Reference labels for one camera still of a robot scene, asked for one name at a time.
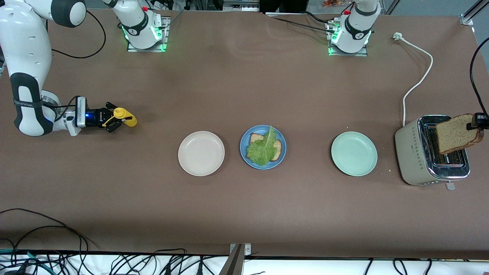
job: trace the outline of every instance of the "brown table surface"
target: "brown table surface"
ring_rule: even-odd
[[[229,243],[248,242],[257,255],[489,257],[489,142],[467,150],[471,175],[453,192],[404,183],[394,147],[402,97],[429,64],[393,42],[396,31],[435,59],[407,99],[408,122],[480,110],[468,76],[477,43],[456,17],[381,16],[369,56],[351,58],[328,56],[320,32],[252,12],[184,12],[166,53],[127,53],[115,14],[93,13],[106,29],[105,48],[83,60],[53,53],[44,89],[63,103],[77,94],[92,108],[110,101],[139,124],[113,134],[24,136],[2,77],[1,209],[60,219],[100,251],[226,254]],[[305,15],[286,18],[319,26]],[[102,41],[91,17],[76,29],[51,23],[49,33],[52,47],[70,54],[89,54]],[[489,104],[480,56],[474,74]],[[284,161],[268,171],[251,168],[239,152],[243,133],[258,124],[274,125],[287,140]],[[216,173],[193,177],[177,151],[201,130],[216,133],[226,155]],[[350,177],[333,164],[331,143],[345,131],[377,147],[369,175]],[[51,224],[20,212],[0,218],[0,235],[12,238]],[[77,250],[77,241],[46,229],[20,248]]]

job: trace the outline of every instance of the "toaster lever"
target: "toaster lever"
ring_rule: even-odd
[[[447,182],[445,183],[445,187],[448,191],[453,191],[455,190],[455,185],[453,184],[453,182]]]

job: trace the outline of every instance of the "toast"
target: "toast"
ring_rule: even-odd
[[[472,122],[473,117],[473,114],[458,115],[436,125],[440,154],[446,155],[482,141],[484,130],[467,130],[467,124]]]
[[[256,140],[263,140],[265,137],[256,133],[251,134],[251,138],[249,139],[249,143],[251,144],[252,142]],[[282,143],[280,140],[277,139],[277,141],[273,144],[273,147],[277,148],[277,153],[275,156],[273,156],[271,161],[277,161],[280,155],[282,154]]]

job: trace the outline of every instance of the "yellow squeeze bottle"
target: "yellow squeeze bottle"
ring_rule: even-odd
[[[126,109],[118,107],[118,108],[114,109],[113,113],[114,113],[114,117],[118,118],[118,119],[131,117],[131,119],[126,119],[124,121],[124,124],[126,124],[129,127],[136,126],[136,124],[137,124],[136,117],[132,113],[128,112]]]

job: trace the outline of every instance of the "white power cable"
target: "white power cable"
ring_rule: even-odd
[[[431,62],[430,62],[429,67],[428,67],[428,70],[427,70],[427,71],[426,71],[426,73],[423,75],[423,77],[421,78],[421,80],[420,80],[418,83],[416,83],[416,85],[414,85],[414,86],[413,86],[411,89],[409,89],[409,91],[407,91],[407,93],[406,93],[406,94],[404,95],[404,97],[402,98],[402,126],[404,127],[404,126],[406,126],[406,98],[407,98],[407,96],[408,96],[408,95],[411,93],[411,91],[412,91],[412,90],[414,90],[414,89],[415,89],[417,86],[419,86],[419,85],[421,84],[421,82],[423,82],[423,80],[424,80],[424,79],[426,78],[426,76],[428,75],[429,71],[431,70],[431,67],[433,67],[433,56],[432,56],[432,55],[431,55],[429,52],[427,52],[427,51],[423,50],[422,48],[420,48],[420,47],[418,47],[418,46],[416,46],[416,45],[414,45],[414,44],[410,43],[410,42],[409,42],[409,41],[407,41],[406,39],[404,39],[404,38],[402,37],[402,34],[401,34],[400,32],[396,32],[396,33],[395,33],[395,34],[392,36],[392,38],[393,38],[395,41],[401,40],[401,41],[405,42],[406,44],[408,44],[408,45],[410,45],[410,46],[412,46],[412,47],[414,47],[414,48],[416,48],[416,49],[418,49],[418,50],[420,50],[420,51],[424,52],[424,53],[425,53],[425,54],[427,54],[427,55],[429,56],[429,58],[431,59]]]

